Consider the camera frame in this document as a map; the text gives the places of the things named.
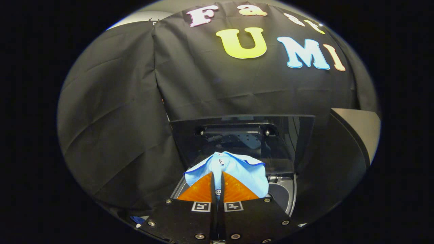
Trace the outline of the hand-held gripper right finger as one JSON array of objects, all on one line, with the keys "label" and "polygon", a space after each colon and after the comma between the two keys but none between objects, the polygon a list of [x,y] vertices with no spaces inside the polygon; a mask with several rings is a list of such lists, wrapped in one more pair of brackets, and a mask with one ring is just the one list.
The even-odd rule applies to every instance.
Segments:
[{"label": "hand-held gripper right finger", "polygon": [[291,218],[296,200],[294,174],[269,175],[271,192],[263,198],[231,200],[245,193],[239,180],[223,172],[217,209],[217,233],[226,243],[276,243],[299,230]]}]

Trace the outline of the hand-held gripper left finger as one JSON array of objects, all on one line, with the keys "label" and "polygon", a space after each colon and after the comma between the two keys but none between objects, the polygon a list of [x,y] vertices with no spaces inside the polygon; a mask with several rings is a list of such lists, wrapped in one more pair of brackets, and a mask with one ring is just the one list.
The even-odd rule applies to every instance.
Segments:
[{"label": "hand-held gripper left finger", "polygon": [[211,242],[217,221],[214,174],[208,173],[195,184],[203,187],[192,201],[166,198],[138,230],[166,243]]}]

